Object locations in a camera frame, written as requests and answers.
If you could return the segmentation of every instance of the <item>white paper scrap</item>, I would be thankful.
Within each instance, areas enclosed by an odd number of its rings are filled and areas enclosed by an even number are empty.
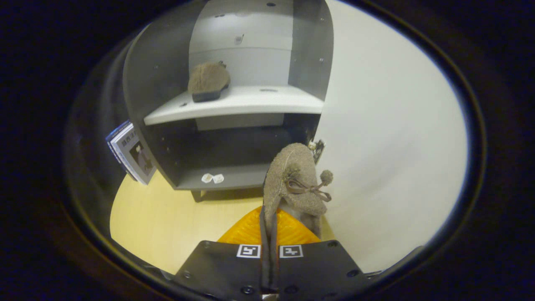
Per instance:
[[[210,183],[210,181],[212,181],[213,179],[213,175],[211,174],[204,174],[201,178],[201,181],[205,182],[205,183]]]
[[[213,182],[216,183],[216,184],[219,184],[219,183],[223,182],[224,179],[225,179],[225,177],[223,177],[222,174],[215,175],[213,177]]]

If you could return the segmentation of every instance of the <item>light wooden floor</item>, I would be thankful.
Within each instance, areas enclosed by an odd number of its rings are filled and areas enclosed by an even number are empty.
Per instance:
[[[196,203],[156,171],[144,186],[126,176],[113,202],[111,237],[132,254],[175,274],[202,240],[216,241],[235,222],[262,205],[262,190],[209,192]],[[323,218],[324,240],[335,239]]]

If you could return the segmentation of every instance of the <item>book cover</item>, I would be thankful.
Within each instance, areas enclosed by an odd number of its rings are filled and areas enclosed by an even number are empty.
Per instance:
[[[132,175],[132,173],[126,168],[126,166],[124,165],[124,163],[121,161],[121,159],[119,158],[119,156],[117,155],[117,153],[115,152],[115,150],[113,149],[112,145],[111,145],[111,141],[121,132],[123,131],[128,125],[130,124],[130,121],[127,120],[125,122],[123,122],[121,125],[119,125],[115,130],[113,130],[108,136],[106,136],[106,143],[108,145],[108,147],[110,148],[110,151],[111,153],[113,154],[113,156],[115,157],[115,159],[117,160],[117,162],[119,162],[119,164],[121,165],[122,169],[130,176],[130,178],[132,178],[132,180],[134,181],[137,181],[137,179]]]
[[[147,185],[156,171],[156,166],[152,163],[139,141],[134,125],[130,123],[112,140],[111,144],[134,177],[139,182]]]

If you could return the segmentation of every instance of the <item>screw hole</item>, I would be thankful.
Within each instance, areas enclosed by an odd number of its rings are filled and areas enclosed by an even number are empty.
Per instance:
[[[296,287],[295,285],[290,285],[284,289],[284,292],[287,294],[295,294],[298,291],[299,291],[299,288]]]
[[[358,270],[350,270],[349,272],[347,272],[347,276],[348,277],[355,277],[356,275],[358,275]]]
[[[241,292],[245,295],[251,295],[251,294],[254,294],[255,292],[255,289],[252,288],[251,286],[247,286],[247,287],[243,287],[241,288]]]

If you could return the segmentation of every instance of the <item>shelf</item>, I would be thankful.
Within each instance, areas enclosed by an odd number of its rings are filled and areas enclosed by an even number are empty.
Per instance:
[[[202,168],[186,170],[183,180],[175,188],[178,190],[223,190],[261,187],[270,164],[249,164],[231,167]],[[222,174],[225,179],[219,184],[213,181],[204,183],[201,178],[204,174]]]
[[[293,86],[229,87],[218,100],[193,102],[184,92],[144,118],[145,125],[184,119],[260,113],[321,114],[323,101]]]

